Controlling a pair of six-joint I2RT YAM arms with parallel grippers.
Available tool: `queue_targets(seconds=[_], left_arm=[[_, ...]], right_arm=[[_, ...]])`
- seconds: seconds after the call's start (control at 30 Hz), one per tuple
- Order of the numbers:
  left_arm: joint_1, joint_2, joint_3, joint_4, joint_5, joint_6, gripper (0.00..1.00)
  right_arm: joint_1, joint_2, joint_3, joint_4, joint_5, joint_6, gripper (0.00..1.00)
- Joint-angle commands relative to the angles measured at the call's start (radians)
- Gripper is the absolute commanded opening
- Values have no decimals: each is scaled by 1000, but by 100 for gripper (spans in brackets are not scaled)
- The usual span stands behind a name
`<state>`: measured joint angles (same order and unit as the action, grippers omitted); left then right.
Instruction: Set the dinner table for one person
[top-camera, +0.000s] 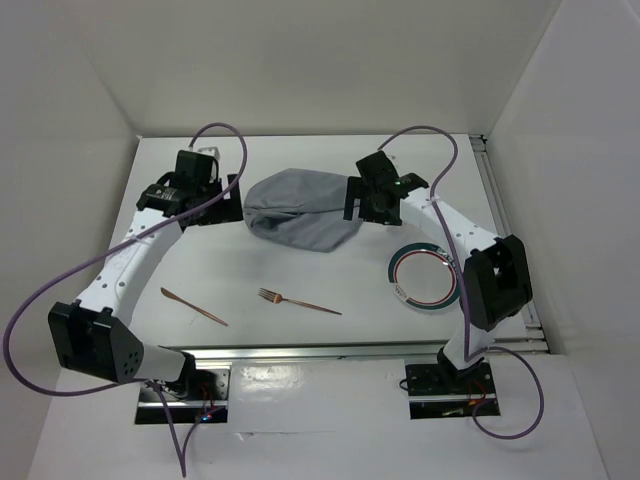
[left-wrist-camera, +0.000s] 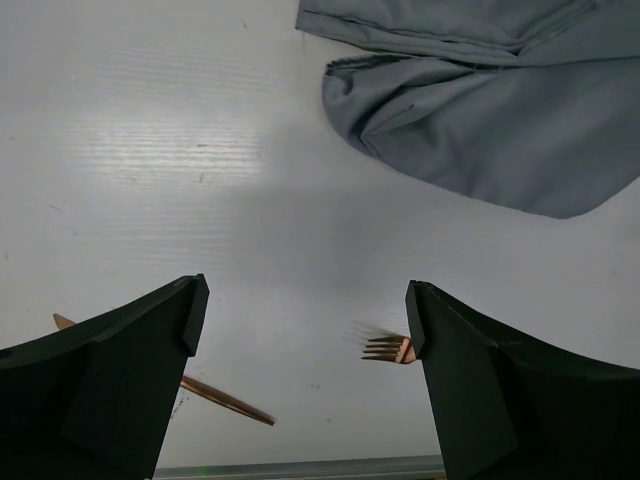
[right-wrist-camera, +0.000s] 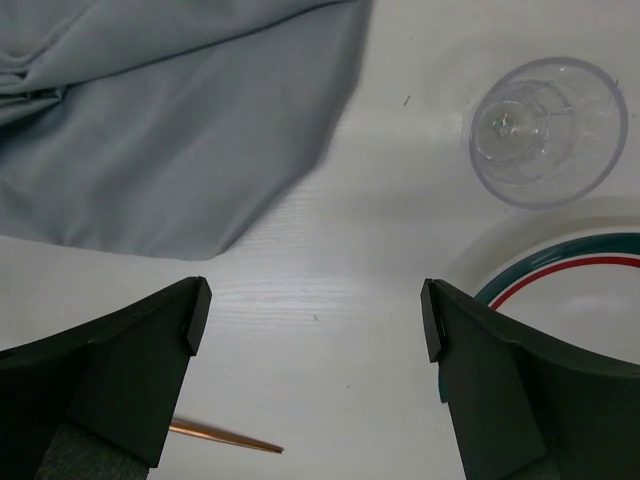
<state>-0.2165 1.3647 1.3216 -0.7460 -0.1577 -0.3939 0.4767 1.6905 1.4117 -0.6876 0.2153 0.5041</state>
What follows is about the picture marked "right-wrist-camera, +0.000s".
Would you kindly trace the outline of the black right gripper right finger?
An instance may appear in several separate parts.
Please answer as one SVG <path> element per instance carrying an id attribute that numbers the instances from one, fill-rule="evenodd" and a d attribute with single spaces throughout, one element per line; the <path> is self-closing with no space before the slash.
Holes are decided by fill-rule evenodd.
<path id="1" fill-rule="evenodd" d="M 639 367 L 498 313 L 443 280 L 421 292 L 468 479 L 636 479 Z"/>

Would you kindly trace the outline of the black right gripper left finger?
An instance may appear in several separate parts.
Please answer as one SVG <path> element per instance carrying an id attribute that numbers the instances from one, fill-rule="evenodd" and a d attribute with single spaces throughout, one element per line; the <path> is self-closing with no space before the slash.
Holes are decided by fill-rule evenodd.
<path id="1" fill-rule="evenodd" d="M 1 353 L 4 479 L 145 479 L 158 466 L 211 289 L 189 277 Z"/>

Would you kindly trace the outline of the grey cloth placemat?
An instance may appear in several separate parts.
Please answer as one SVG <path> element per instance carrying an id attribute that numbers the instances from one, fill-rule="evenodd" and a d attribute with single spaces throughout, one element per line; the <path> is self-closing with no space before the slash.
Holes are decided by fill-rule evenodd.
<path id="1" fill-rule="evenodd" d="M 368 1 L 5 1 L 1 232 L 180 260 L 323 159 Z"/>

